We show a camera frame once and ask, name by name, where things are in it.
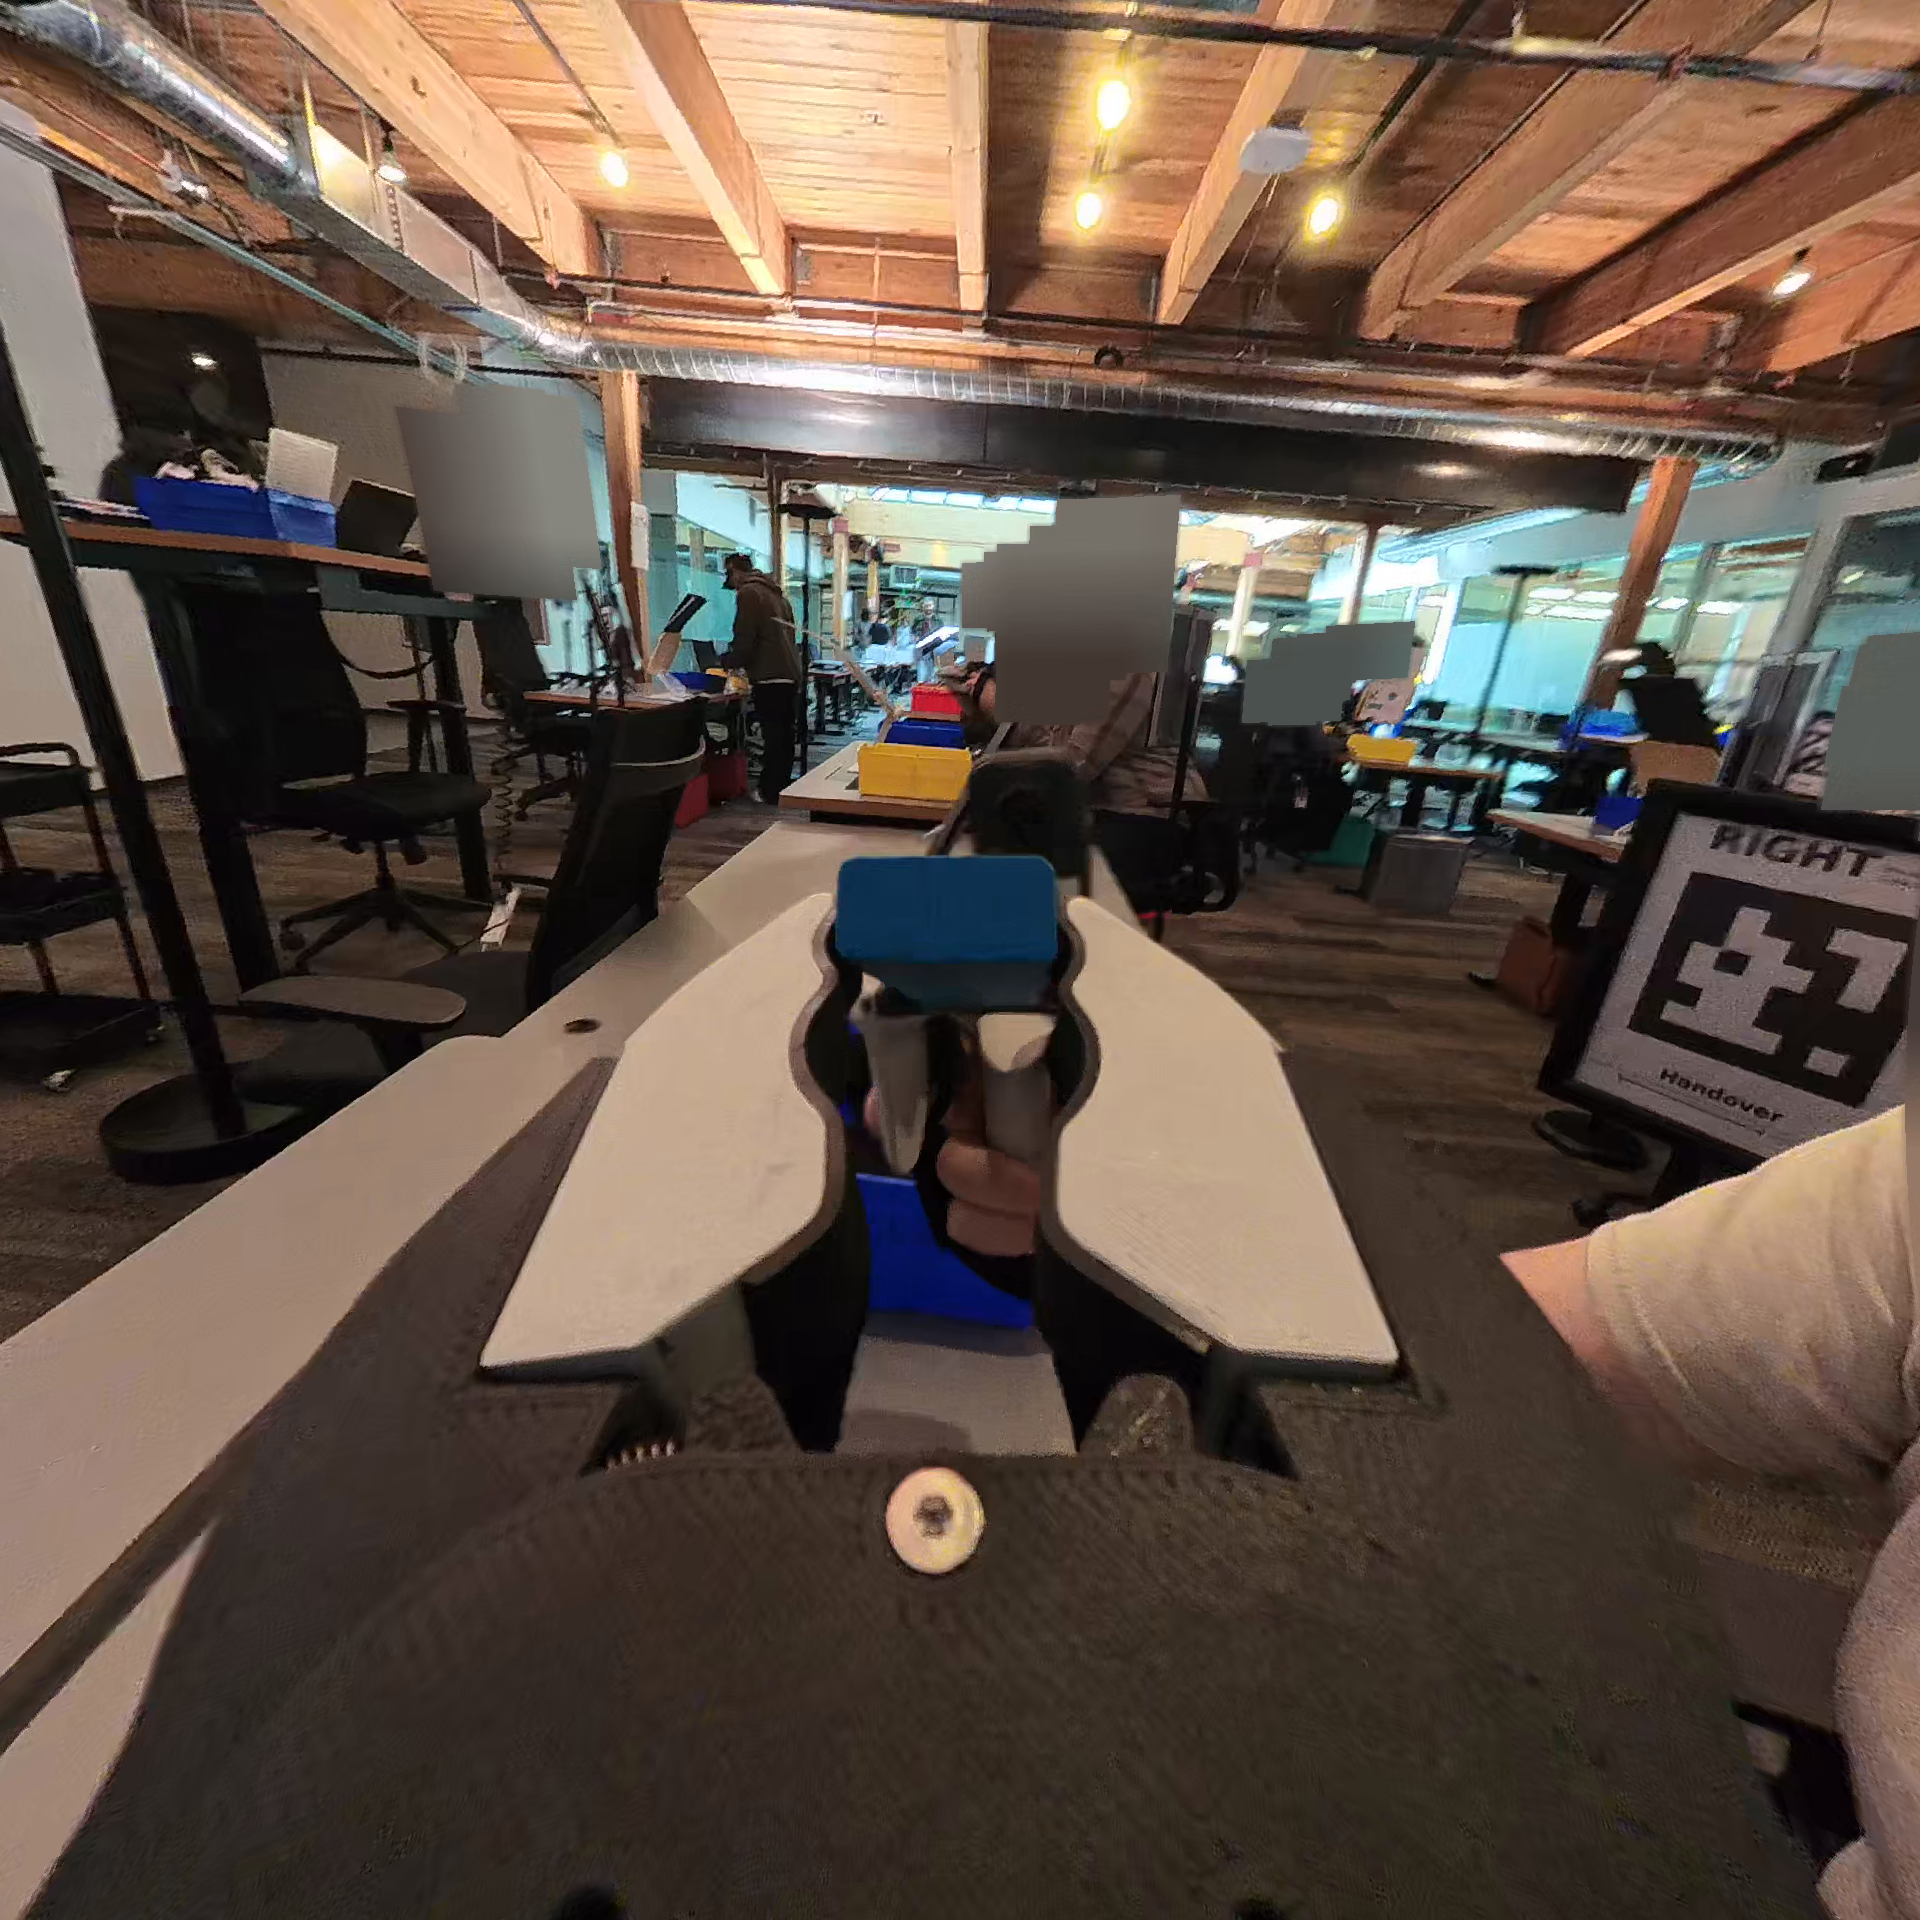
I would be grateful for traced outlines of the grey floor box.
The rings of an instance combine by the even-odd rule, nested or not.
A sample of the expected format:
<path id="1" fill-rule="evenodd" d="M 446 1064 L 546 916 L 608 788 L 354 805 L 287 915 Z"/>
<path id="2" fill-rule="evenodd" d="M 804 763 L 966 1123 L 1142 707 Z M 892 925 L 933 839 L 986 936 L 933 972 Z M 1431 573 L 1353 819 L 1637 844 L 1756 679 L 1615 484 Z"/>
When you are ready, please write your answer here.
<path id="1" fill-rule="evenodd" d="M 1360 871 L 1357 899 L 1392 916 L 1445 918 L 1469 869 L 1474 841 L 1454 832 L 1380 832 Z"/>

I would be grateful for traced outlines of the wooden top desk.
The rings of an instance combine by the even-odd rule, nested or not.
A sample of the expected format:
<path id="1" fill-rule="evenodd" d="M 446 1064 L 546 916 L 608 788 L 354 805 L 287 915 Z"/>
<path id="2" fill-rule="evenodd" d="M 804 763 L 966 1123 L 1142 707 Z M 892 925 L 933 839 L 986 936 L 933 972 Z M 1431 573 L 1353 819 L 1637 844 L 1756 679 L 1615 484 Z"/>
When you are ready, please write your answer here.
<path id="1" fill-rule="evenodd" d="M 167 535 L 130 519 L 62 519 L 62 526 L 78 566 L 126 572 L 134 581 L 232 969 L 241 988 L 265 982 L 281 972 L 281 948 L 255 886 L 248 827 L 236 819 L 218 780 L 216 736 L 202 699 L 198 592 L 302 592 L 322 612 L 381 614 L 398 616 L 406 628 L 420 625 L 439 699 L 406 704 L 409 727 L 422 732 L 425 718 L 439 712 L 446 743 L 440 773 L 468 777 L 476 777 L 472 750 L 454 632 L 458 623 L 494 612 L 495 604 L 439 593 L 428 565 L 416 560 L 384 560 L 337 545 Z M 394 878 L 425 896 L 452 894 L 478 900 L 479 910 L 490 908 L 485 819 L 486 812 L 479 825 L 428 832 L 422 862 L 392 856 Z"/>

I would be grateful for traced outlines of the black rolling cart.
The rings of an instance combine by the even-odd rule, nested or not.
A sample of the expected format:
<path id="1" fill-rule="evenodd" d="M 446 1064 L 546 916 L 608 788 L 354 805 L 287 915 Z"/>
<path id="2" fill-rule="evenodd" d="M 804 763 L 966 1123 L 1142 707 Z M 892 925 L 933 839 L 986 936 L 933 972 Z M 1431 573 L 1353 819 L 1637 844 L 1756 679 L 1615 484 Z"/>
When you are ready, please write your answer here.
<path id="1" fill-rule="evenodd" d="M 46 813 L 78 812 L 89 864 L 25 864 L 8 829 Z M 32 963 L 29 988 L 2 989 L 2 1072 L 48 1094 L 162 1040 L 164 1013 L 136 948 L 127 889 L 104 844 L 104 825 L 79 752 L 56 740 L 7 743 L 2 750 L 2 948 Z M 127 965 L 127 992 L 74 992 L 55 969 L 56 940 L 110 927 Z"/>

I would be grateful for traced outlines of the blue rectangular block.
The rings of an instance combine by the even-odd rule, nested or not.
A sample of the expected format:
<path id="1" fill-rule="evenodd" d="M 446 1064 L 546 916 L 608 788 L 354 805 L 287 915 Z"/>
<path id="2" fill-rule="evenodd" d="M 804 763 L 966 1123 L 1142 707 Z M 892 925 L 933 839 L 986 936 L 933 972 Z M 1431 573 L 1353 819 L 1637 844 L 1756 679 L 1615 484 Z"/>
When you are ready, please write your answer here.
<path id="1" fill-rule="evenodd" d="M 1061 892 L 1037 855 L 864 855 L 836 875 L 831 951 L 914 1015 L 1048 1005 Z"/>

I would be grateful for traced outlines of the wood-edged desk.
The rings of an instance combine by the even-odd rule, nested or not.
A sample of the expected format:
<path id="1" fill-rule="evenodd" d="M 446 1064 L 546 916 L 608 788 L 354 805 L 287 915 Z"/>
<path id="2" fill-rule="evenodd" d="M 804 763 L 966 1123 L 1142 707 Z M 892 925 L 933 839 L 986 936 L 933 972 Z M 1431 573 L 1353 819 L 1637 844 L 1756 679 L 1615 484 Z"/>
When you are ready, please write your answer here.
<path id="1" fill-rule="evenodd" d="M 952 806 L 900 805 L 885 799 L 864 799 L 857 793 L 857 747 L 870 743 L 858 740 L 828 757 L 820 766 L 807 769 L 780 798 L 782 813 L 801 816 L 812 823 L 840 825 L 885 825 L 885 827 L 933 827 L 952 813 Z"/>

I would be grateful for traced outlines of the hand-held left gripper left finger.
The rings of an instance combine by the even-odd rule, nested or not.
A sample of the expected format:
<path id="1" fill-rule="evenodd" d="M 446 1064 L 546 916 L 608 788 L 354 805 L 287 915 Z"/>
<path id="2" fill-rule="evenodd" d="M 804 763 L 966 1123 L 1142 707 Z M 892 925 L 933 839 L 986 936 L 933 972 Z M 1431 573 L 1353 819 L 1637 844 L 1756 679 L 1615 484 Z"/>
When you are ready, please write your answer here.
<path id="1" fill-rule="evenodd" d="M 831 896 L 716 957 L 629 1036 L 479 1353 L 481 1373 L 743 1373 L 746 1286 L 840 1209 L 840 1123 L 804 1040 Z"/>

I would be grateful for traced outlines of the grey desk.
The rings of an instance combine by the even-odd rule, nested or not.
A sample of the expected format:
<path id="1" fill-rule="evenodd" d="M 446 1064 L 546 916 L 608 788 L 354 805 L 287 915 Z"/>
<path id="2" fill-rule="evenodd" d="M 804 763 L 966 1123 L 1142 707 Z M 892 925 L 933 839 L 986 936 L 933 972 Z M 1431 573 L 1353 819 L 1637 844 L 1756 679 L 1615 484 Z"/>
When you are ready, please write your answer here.
<path id="1" fill-rule="evenodd" d="M 848 856 L 924 832 L 780 823 L 501 1040 L 448 1040 L 2 1351 L 5 1744 L 169 1565 L 201 1488 L 377 1270 L 589 1059 Z"/>

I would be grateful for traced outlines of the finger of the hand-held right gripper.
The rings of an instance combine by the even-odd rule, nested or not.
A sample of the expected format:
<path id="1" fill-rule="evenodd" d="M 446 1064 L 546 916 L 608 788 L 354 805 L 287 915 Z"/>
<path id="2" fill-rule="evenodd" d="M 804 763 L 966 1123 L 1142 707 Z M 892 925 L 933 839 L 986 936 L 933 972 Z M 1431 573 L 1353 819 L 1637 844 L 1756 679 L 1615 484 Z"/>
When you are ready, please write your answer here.
<path id="1" fill-rule="evenodd" d="M 933 1112 L 933 1052 L 944 1019 L 917 1007 L 858 1007 L 870 1072 L 868 1126 L 892 1172 L 921 1164 Z"/>
<path id="2" fill-rule="evenodd" d="M 1009 1160 L 1045 1164 L 1054 1126 L 1048 1049 L 1058 1013 L 997 1009 L 973 1017 L 980 1126 Z"/>

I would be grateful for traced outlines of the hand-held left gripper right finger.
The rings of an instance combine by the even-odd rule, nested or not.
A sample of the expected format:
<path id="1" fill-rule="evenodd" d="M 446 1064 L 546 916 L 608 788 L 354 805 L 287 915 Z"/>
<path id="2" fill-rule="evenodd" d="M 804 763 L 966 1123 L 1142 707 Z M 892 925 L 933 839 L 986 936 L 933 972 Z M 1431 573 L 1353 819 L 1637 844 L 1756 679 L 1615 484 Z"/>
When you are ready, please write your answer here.
<path id="1" fill-rule="evenodd" d="M 1062 1102 L 1040 1236 L 1207 1358 L 1389 1379 L 1388 1324 L 1280 1045 L 1234 997 L 1093 899 L 1065 908 Z"/>

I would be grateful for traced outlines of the black white marker sign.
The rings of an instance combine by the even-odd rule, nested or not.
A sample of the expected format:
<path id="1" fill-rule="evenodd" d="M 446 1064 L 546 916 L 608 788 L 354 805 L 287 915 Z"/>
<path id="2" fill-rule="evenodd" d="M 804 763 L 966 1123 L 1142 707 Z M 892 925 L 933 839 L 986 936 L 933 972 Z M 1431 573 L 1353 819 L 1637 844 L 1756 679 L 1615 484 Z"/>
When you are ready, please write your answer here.
<path id="1" fill-rule="evenodd" d="M 1750 1169 L 1909 1089 L 1916 819 L 1656 781 L 1542 1059 L 1556 1111 L 1650 1148 L 1584 1229 Z"/>

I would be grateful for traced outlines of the blue plastic bin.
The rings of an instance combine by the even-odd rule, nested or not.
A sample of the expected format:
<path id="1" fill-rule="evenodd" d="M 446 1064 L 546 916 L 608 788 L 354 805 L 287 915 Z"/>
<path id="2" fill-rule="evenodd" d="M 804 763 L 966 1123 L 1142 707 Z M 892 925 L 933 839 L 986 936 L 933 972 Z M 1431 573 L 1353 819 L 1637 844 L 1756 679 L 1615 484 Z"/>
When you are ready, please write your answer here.
<path id="1" fill-rule="evenodd" d="M 1031 1303 L 989 1285 L 934 1239 L 912 1182 L 857 1172 L 854 1187 L 870 1243 L 870 1312 L 959 1328 L 1033 1328 Z"/>

